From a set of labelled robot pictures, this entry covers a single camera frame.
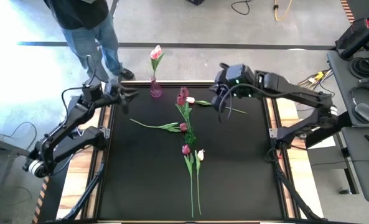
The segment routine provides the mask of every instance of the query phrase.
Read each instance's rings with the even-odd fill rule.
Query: black shirt
[[[106,0],[97,0],[92,4],[82,0],[44,0],[44,2],[64,29],[81,27],[92,29],[108,15]]]

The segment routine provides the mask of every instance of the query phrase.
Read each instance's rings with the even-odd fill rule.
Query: black shoe
[[[122,77],[126,80],[131,80],[134,78],[134,74],[129,69],[123,68],[122,72],[118,74],[119,77]]]

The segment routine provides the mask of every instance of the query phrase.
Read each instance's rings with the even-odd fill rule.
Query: headphones
[[[355,105],[355,107],[353,108],[354,116],[363,123],[369,123],[369,105],[367,105],[366,103],[357,103],[354,97],[354,91],[360,88],[364,90],[369,90],[369,78],[364,78],[360,80],[358,85],[354,87],[350,92],[350,96],[352,97],[353,103]]]

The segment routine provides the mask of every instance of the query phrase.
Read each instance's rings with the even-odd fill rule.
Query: pink glass vase
[[[162,88],[157,82],[157,78],[152,76],[150,80],[151,80],[151,87],[150,87],[151,96],[154,98],[160,97],[162,95]]]

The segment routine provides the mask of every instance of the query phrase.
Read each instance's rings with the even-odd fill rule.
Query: person's leg
[[[96,70],[96,77],[100,81],[108,82],[110,79],[105,72],[103,64],[101,63],[101,52],[97,49],[95,40],[96,32],[91,29],[79,28],[75,30],[62,29],[62,32],[67,40],[68,46],[72,52],[79,58],[82,67],[87,71],[89,77],[93,75]],[[92,60],[89,60],[89,66],[86,61],[86,56],[90,55]]]
[[[112,74],[132,79],[133,73],[122,66],[118,58],[118,38],[116,37],[111,14],[96,27],[96,38],[103,52],[105,65]]]

